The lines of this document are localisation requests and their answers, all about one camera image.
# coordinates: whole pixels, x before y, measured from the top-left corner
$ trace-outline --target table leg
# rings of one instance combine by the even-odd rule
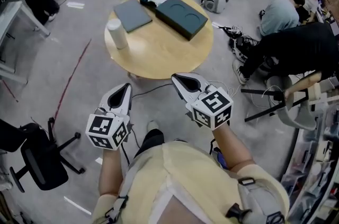
[[[27,7],[24,5],[21,5],[20,7],[21,11],[29,18],[31,21],[38,27],[40,30],[45,33],[46,35],[49,35],[50,32],[44,27],[38,20],[37,18],[34,17],[34,15],[28,10]]]
[[[24,85],[26,85],[28,83],[28,80],[26,78],[18,76],[16,74],[8,73],[8,72],[1,70],[1,69],[0,69],[0,75],[3,76],[3,77],[6,77],[8,79],[17,81],[18,83],[21,83],[21,84],[24,84]]]

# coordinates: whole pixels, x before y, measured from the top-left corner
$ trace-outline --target round wooden table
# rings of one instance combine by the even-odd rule
[[[193,0],[182,0],[204,16],[206,12]],[[205,26],[189,41],[145,8],[152,22],[126,33],[128,46],[117,49],[105,28],[105,43],[112,59],[128,74],[149,79],[169,79],[173,73],[190,72],[207,57],[213,44],[213,28]],[[109,20],[117,18],[114,11]]]

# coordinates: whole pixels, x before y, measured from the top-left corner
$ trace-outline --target floor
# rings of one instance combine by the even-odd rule
[[[48,118],[55,115],[68,78],[91,40],[60,106],[55,125],[55,136],[59,144],[69,139],[76,131],[84,133],[89,114],[94,112],[103,94],[111,88],[124,82],[132,82],[134,93],[140,93],[169,83],[169,80],[131,81],[127,73],[111,60],[103,32],[112,6],[122,0],[68,1],[85,5],[83,9],[79,9],[63,4],[56,19],[47,24],[51,31],[47,38],[32,32],[32,25],[28,21],[18,19],[12,25],[11,31],[16,39],[7,43],[6,52],[12,57],[13,53],[15,54],[17,74],[26,76],[29,82],[23,86],[6,80],[17,102],[4,84],[0,84],[0,118],[17,127],[34,119],[46,129]],[[239,25],[244,33],[255,37],[260,21],[258,13],[270,1],[229,0],[221,14],[208,12],[208,15],[212,21],[220,24]],[[227,44],[228,37],[222,30],[215,29],[211,52],[196,72],[208,80],[218,80],[236,89],[239,83],[231,66],[234,56]],[[264,85],[262,81],[254,78],[248,86],[263,88]],[[231,128],[251,150],[255,161],[270,174],[279,177],[287,160],[294,129],[282,124],[276,116],[244,123],[244,117],[257,113],[260,109],[253,105],[250,97],[240,92],[233,99]],[[253,100],[256,105],[268,106],[265,97],[253,96]],[[184,114],[184,102],[171,86],[134,99],[131,121],[139,143],[146,134],[147,122],[155,119],[166,140],[181,138],[209,150],[212,133],[205,128],[198,128]],[[137,146],[133,137],[129,138],[125,149],[129,157],[136,153]],[[102,151],[94,148],[83,135],[82,139],[68,147],[64,154],[77,167],[85,167],[86,173],[76,175],[69,171],[69,181],[48,192],[39,190],[32,177],[25,175],[21,183],[26,193],[22,194],[17,187],[7,193],[16,208],[24,210],[34,223],[89,223],[90,216],[66,202],[64,197],[88,211],[93,211],[98,198],[97,184],[101,168],[95,160],[101,157]],[[20,150],[7,154],[3,161],[7,169],[12,166],[18,171],[23,166]],[[127,166],[125,159],[123,166],[124,169]]]

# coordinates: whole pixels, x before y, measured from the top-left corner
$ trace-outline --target beige shirt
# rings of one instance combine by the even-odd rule
[[[234,203],[242,207],[238,181],[220,168],[212,157],[180,141],[154,147],[140,157],[149,155],[151,159],[138,171],[129,191],[127,205],[121,214],[123,223],[149,223],[157,193],[169,176],[189,193],[212,223],[233,223],[225,218],[225,214]],[[287,193],[271,175],[257,165],[248,165],[237,175],[263,180],[278,197],[283,215],[287,215]],[[103,221],[115,200],[113,195],[99,198],[92,215],[94,224]]]

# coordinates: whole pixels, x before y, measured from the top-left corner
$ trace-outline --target office chair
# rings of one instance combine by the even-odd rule
[[[76,174],[85,172],[83,168],[77,170],[60,155],[60,151],[76,139],[79,139],[81,134],[78,132],[75,133],[71,139],[61,146],[58,146],[52,132],[53,123],[54,118],[50,118],[48,120],[49,137],[47,137],[45,131],[40,129],[35,123],[29,123],[19,129],[13,126],[8,127],[7,129],[10,129],[10,131],[5,133],[3,131],[0,135],[0,137],[11,136],[12,140],[17,138],[17,141],[12,147],[8,144],[7,146],[1,144],[4,150],[11,149],[11,151],[13,151],[14,148],[18,148],[23,143],[21,146],[21,154],[26,165],[17,173],[13,167],[10,167],[13,180],[22,193],[24,193],[25,190],[20,183],[20,178],[27,172],[30,172],[33,180],[41,190],[51,190],[67,182],[68,175],[63,164]],[[0,124],[9,125],[2,120],[0,120]]]
[[[305,97],[294,102],[294,95],[291,94],[289,98],[285,101],[284,93],[280,89],[284,90],[292,85],[290,77],[279,77],[272,76],[267,80],[267,88],[272,87],[273,91],[262,91],[256,89],[241,89],[242,93],[252,93],[252,94],[263,94],[265,92],[266,96],[272,96],[275,101],[278,101],[276,105],[272,104],[270,101],[270,108],[250,116],[245,119],[245,122],[257,119],[264,115],[270,114],[274,115],[274,111],[277,113],[279,119],[282,123],[295,127],[297,129],[305,129],[312,131],[316,127],[316,121],[310,112],[309,107],[309,94],[308,89],[303,90],[305,92]],[[298,115],[295,118],[292,118],[289,115],[289,110],[293,107],[300,104]]]

